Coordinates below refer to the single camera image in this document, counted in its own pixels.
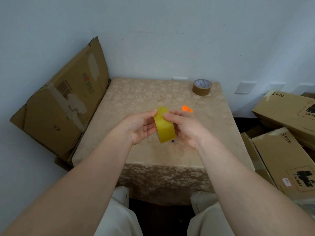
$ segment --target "barcode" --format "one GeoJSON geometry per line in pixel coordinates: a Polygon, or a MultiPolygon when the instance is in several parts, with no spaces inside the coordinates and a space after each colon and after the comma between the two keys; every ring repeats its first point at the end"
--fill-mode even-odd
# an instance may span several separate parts
{"type": "Polygon", "coordinates": [[[66,84],[65,81],[62,81],[58,86],[57,86],[58,91],[62,94],[62,96],[65,99],[68,99],[68,94],[70,93],[70,89],[68,85],[66,84]]]}

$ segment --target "left hand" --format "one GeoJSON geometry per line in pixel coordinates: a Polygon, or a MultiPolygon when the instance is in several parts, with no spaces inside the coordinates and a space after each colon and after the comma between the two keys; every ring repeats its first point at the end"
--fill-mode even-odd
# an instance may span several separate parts
{"type": "Polygon", "coordinates": [[[118,127],[127,130],[132,145],[136,145],[157,131],[153,118],[156,113],[157,109],[154,109],[148,112],[127,115],[118,124],[118,127]]]}

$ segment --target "hand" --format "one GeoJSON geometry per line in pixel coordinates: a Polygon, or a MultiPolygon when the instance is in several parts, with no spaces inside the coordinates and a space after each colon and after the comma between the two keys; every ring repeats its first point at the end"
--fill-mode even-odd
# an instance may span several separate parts
{"type": "Polygon", "coordinates": [[[132,145],[140,143],[143,139],[157,131],[154,116],[157,110],[127,115],[117,127],[127,131],[132,145]]]}
{"type": "Polygon", "coordinates": [[[172,123],[175,123],[175,132],[182,138],[186,144],[192,148],[196,148],[196,144],[203,134],[209,131],[195,118],[195,116],[187,111],[170,111],[164,113],[163,117],[172,123]]]}

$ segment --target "floor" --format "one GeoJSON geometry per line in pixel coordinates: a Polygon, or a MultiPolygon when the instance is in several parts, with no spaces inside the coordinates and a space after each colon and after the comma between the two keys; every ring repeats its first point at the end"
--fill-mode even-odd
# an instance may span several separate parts
{"type": "MultiPolygon", "coordinates": [[[[240,133],[260,124],[255,118],[234,118],[240,133]]],[[[187,235],[189,221],[195,216],[191,206],[160,206],[130,199],[129,209],[135,212],[143,235],[187,235]]]]}

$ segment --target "floral patterned tablecloth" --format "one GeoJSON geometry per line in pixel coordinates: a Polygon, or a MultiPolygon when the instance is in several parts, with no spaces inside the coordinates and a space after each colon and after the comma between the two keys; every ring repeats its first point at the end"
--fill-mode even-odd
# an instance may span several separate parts
{"type": "MultiPolygon", "coordinates": [[[[74,156],[76,166],[127,114],[166,105],[169,110],[186,104],[225,146],[254,169],[218,82],[210,94],[192,92],[192,82],[113,78],[74,156]]],[[[161,144],[156,134],[132,147],[117,186],[131,189],[131,197],[160,204],[190,204],[197,190],[213,188],[196,150],[181,139],[161,144]]]]}

